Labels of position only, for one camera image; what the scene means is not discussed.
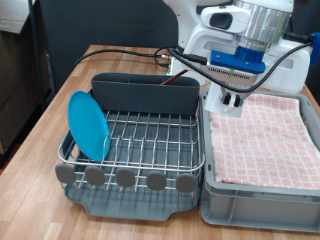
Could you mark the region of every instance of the dish towel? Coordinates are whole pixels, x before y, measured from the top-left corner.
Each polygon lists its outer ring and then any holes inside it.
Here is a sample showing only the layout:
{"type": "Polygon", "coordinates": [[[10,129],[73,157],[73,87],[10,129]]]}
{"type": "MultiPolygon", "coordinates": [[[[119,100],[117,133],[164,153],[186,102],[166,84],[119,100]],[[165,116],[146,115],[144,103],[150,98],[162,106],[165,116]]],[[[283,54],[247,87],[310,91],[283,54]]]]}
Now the dish towel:
{"type": "Polygon", "coordinates": [[[320,190],[320,153],[296,99],[254,94],[241,118],[210,113],[215,181],[320,190]]]}

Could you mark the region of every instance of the power cord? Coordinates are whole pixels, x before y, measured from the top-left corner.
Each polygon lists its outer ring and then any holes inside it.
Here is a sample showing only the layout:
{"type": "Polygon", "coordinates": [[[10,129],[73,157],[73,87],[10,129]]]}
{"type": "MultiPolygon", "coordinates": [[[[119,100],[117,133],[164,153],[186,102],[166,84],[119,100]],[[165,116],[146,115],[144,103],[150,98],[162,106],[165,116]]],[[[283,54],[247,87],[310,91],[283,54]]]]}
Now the power cord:
{"type": "Polygon", "coordinates": [[[163,55],[157,55],[158,52],[160,52],[162,49],[166,49],[165,48],[160,48],[158,49],[154,54],[145,54],[145,53],[137,53],[137,52],[132,52],[132,51],[127,51],[127,50],[120,50],[120,49],[103,49],[103,50],[98,50],[98,51],[94,51],[92,53],[89,53],[87,55],[84,55],[83,57],[79,58],[73,65],[73,69],[83,60],[86,59],[92,55],[95,54],[99,54],[99,53],[106,53],[106,52],[117,52],[117,53],[125,53],[125,54],[131,54],[131,55],[135,55],[135,56],[139,56],[139,57],[153,57],[156,60],[156,63],[162,67],[169,67],[169,64],[163,64],[163,63],[159,63],[157,61],[157,58],[165,58],[165,59],[170,59],[171,56],[167,55],[167,54],[163,54],[163,55]]]}
{"type": "MultiPolygon", "coordinates": [[[[159,48],[155,53],[154,53],[154,61],[161,67],[169,67],[170,64],[167,64],[167,63],[159,63],[158,60],[157,60],[157,54],[161,51],[161,50],[164,50],[164,49],[169,49],[169,48],[175,48],[175,47],[163,47],[163,48],[159,48]]],[[[170,55],[168,54],[164,54],[162,56],[166,56],[167,59],[169,60],[169,58],[171,57],[170,55]]]]}
{"type": "Polygon", "coordinates": [[[259,88],[269,77],[270,75],[274,72],[274,70],[282,63],[283,60],[285,60],[288,56],[290,56],[292,53],[305,48],[305,47],[309,47],[313,44],[313,42],[310,39],[309,43],[300,45],[294,49],[292,49],[291,51],[287,52],[285,55],[283,55],[273,66],[272,68],[269,70],[269,72],[254,86],[248,88],[248,89],[238,89],[238,88],[234,88],[231,87],[221,81],[219,81],[218,79],[210,76],[209,74],[207,74],[206,72],[202,71],[200,68],[195,67],[192,63],[188,62],[187,60],[185,60],[184,58],[190,59],[190,55],[186,55],[186,54],[182,54],[179,51],[177,51],[176,49],[173,48],[169,48],[168,51],[169,53],[175,57],[178,61],[182,62],[183,64],[185,64],[186,66],[188,66],[189,68],[193,69],[194,71],[196,71],[197,73],[199,73],[200,75],[206,77],[207,79],[209,79],[210,81],[218,84],[221,87],[224,87],[230,91],[233,92],[238,92],[238,93],[250,93],[255,91],[257,88],[259,88]]]}

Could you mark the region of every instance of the black wall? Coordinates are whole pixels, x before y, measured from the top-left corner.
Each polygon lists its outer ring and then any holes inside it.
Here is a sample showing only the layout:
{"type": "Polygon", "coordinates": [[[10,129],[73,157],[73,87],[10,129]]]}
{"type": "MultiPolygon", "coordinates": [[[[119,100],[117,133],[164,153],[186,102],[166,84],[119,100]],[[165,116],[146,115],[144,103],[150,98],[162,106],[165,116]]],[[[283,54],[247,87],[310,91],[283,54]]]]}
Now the black wall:
{"type": "Polygon", "coordinates": [[[40,0],[55,89],[90,44],[175,46],[178,23],[162,0],[40,0]]]}
{"type": "MultiPolygon", "coordinates": [[[[320,1],[311,0],[301,8],[296,9],[292,14],[293,32],[310,35],[313,32],[320,32],[320,1]]],[[[320,61],[316,66],[310,67],[307,77],[307,85],[320,103],[320,61]]]]}

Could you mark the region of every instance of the blue plastic plate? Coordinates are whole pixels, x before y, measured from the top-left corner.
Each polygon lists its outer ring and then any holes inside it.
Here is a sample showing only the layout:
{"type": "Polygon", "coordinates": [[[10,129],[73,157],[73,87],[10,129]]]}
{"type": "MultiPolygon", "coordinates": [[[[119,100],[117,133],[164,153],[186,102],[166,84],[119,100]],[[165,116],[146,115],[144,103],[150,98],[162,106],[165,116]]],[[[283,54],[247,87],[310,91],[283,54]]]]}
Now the blue plastic plate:
{"type": "Polygon", "coordinates": [[[103,156],[104,141],[110,133],[98,103],[82,91],[72,94],[68,105],[68,121],[72,136],[81,151],[90,159],[102,161],[110,150],[110,138],[103,156]]]}

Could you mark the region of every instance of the plastic storage box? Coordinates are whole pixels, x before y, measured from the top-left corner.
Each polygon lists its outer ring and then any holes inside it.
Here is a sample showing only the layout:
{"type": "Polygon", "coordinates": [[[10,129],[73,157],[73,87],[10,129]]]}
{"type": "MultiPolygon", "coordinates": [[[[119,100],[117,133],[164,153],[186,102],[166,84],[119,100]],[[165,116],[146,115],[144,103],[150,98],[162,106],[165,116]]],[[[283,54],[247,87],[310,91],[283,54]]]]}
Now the plastic storage box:
{"type": "MultiPolygon", "coordinates": [[[[207,91],[202,93],[203,104],[207,91]]],[[[274,92],[257,92],[298,99],[301,117],[308,123],[314,144],[320,147],[320,121],[308,98],[274,92]]],[[[206,155],[201,214],[210,224],[271,228],[305,232],[320,231],[320,191],[257,187],[214,180],[209,114],[202,111],[206,155]]]]}

